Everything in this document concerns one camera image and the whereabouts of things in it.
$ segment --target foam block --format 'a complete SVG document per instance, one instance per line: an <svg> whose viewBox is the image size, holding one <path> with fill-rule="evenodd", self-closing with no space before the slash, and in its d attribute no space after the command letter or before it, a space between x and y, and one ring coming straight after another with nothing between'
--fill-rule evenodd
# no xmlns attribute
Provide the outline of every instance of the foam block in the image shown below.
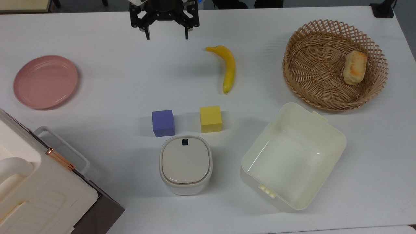
<svg viewBox="0 0 416 234"><path fill-rule="evenodd" d="M201 132L219 132L223 127L220 106L200 107Z"/></svg>
<svg viewBox="0 0 416 234"><path fill-rule="evenodd" d="M153 132L156 137L175 135L175 124L173 122L172 110L152 112Z"/></svg>

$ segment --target bread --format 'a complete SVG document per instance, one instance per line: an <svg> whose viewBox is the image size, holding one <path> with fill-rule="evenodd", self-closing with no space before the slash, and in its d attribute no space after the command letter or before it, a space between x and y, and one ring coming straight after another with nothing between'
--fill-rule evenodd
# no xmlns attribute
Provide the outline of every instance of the bread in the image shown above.
<svg viewBox="0 0 416 234"><path fill-rule="evenodd" d="M359 51L353 51L345 57L345 68L342 72L345 83L356 85L364 79L367 56Z"/></svg>

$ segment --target purple block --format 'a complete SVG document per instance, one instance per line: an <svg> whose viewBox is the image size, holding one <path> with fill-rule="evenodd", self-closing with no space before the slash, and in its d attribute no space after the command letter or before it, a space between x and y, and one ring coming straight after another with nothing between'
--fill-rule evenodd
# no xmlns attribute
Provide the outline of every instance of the purple block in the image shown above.
<svg viewBox="0 0 416 234"><path fill-rule="evenodd" d="M175 124L173 122L172 110L152 112L153 132L156 137L175 135Z"/></svg>

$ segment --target woven basket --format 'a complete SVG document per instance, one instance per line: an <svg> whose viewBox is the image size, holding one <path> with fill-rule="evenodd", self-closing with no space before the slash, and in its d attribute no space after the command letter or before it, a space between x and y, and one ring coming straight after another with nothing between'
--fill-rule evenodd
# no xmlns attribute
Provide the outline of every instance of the woven basket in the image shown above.
<svg viewBox="0 0 416 234"><path fill-rule="evenodd" d="M348 85L342 76L345 56L353 50L367 55L364 79ZM307 104L329 111L358 108L383 89L387 63L378 45L343 22L312 21L287 43L283 75L290 89Z"/></svg>

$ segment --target toy banana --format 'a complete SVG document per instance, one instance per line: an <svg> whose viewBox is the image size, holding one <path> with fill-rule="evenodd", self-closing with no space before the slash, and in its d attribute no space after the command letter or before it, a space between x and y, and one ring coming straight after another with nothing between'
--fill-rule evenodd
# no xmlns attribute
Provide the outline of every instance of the toy banana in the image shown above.
<svg viewBox="0 0 416 234"><path fill-rule="evenodd" d="M234 76L235 76L235 60L234 56L229 49L225 46L219 45L216 47L207 47L205 48L206 51L214 52L218 54L222 59L225 61L225 75L224 75L224 82L223 82L223 92L227 94L234 83Z"/></svg>

